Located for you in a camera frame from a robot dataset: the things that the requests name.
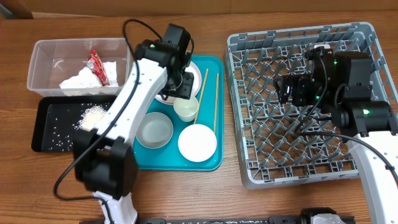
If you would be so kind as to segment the large white plate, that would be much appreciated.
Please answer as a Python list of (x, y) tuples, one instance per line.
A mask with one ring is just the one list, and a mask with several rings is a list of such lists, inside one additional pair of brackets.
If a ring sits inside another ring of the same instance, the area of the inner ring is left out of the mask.
[[(193, 73), (194, 81), (191, 96), (196, 96), (201, 88), (201, 72), (194, 62), (190, 62), (189, 66), (185, 69), (186, 72)], [(176, 97), (168, 97), (167, 100), (163, 100), (160, 95), (156, 95), (155, 99), (166, 105), (173, 105)]]

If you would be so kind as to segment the white cup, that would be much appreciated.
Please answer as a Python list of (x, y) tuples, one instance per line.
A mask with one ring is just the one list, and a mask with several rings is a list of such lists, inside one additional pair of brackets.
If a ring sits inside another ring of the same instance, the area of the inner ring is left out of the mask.
[(198, 100), (192, 96), (190, 99), (176, 98), (173, 104), (174, 111), (184, 122), (191, 122), (195, 119), (199, 104)]

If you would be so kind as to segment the wooden chopstick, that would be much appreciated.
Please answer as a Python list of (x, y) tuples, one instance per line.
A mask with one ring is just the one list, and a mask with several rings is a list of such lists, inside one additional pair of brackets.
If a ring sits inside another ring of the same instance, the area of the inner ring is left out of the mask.
[(213, 132), (216, 133), (217, 113), (218, 113), (218, 90), (219, 90), (219, 73), (216, 74), (216, 91), (215, 91), (215, 111), (213, 119)]
[(204, 94), (204, 90), (205, 90), (205, 86), (206, 86), (206, 80), (207, 80), (208, 72), (209, 72), (209, 68), (206, 69), (205, 78), (204, 78), (204, 81), (203, 81), (202, 86), (201, 86), (201, 93), (200, 93), (200, 98), (199, 98), (199, 101), (198, 101), (198, 112), (197, 112), (197, 114), (195, 116), (194, 124), (197, 123), (199, 110), (200, 110), (200, 106), (201, 106), (201, 102), (202, 102), (202, 98), (203, 98), (203, 94)]

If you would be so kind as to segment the grey bowl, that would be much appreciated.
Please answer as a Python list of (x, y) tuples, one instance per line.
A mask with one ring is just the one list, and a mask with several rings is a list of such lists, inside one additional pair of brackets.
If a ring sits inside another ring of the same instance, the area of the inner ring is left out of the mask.
[(144, 116), (136, 133), (137, 141), (149, 149), (157, 149), (166, 145), (172, 138), (174, 126), (171, 119), (160, 112), (148, 113)]

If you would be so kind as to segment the white pink-rimmed bowl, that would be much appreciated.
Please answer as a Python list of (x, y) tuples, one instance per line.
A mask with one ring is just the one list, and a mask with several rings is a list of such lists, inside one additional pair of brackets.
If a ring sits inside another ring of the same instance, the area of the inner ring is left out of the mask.
[(181, 155), (191, 162), (204, 162), (216, 151), (215, 133), (203, 124), (186, 127), (178, 137), (178, 149)]

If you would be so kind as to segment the red snack wrapper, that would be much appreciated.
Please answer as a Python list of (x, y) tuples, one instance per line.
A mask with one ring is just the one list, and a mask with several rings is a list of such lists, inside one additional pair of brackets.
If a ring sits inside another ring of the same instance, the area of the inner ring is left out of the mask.
[(96, 50), (91, 51), (90, 56), (87, 58), (87, 61), (85, 63), (86, 66), (91, 70), (91, 72), (96, 76), (102, 86), (109, 85), (106, 70)]

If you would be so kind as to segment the white napkin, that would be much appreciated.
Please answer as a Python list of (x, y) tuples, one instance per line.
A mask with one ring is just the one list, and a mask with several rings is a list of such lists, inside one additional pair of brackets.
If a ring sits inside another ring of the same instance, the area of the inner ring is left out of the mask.
[[(106, 87), (116, 87), (118, 85), (117, 81), (117, 71), (116, 65), (117, 62), (103, 62), (106, 75), (108, 77), (109, 85)], [(61, 89), (64, 88), (96, 88), (96, 87), (103, 87), (98, 77), (88, 68), (85, 67), (79, 71), (78, 75), (73, 76), (67, 80), (64, 80), (59, 84)]]

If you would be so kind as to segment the rice pile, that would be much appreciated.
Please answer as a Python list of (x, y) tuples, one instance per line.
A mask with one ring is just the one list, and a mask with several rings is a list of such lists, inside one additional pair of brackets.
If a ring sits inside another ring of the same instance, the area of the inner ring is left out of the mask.
[(69, 152), (73, 136), (89, 131), (107, 112), (110, 103), (52, 104), (47, 111), (42, 146), (49, 152)]

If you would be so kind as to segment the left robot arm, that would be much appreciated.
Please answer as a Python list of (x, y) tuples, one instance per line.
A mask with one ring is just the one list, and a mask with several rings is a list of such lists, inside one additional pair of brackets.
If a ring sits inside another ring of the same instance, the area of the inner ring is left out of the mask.
[(138, 165), (132, 144), (156, 95), (189, 99), (193, 74), (186, 72), (193, 44), (189, 32), (169, 24), (163, 37), (130, 48), (134, 59), (127, 82), (107, 113), (89, 131), (79, 130), (73, 141), (76, 179), (97, 199), (104, 223), (138, 223), (131, 200)]

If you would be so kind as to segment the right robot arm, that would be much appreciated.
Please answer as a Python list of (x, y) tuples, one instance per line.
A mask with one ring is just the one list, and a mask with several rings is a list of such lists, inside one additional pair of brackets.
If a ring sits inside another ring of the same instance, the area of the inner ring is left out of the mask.
[(294, 133), (342, 139), (357, 166), (372, 223), (397, 223), (397, 118), (388, 102), (371, 98), (372, 58), (323, 45), (304, 57), (312, 63), (310, 73), (274, 79), (278, 101), (319, 108), (340, 131), (304, 131), (301, 121)]

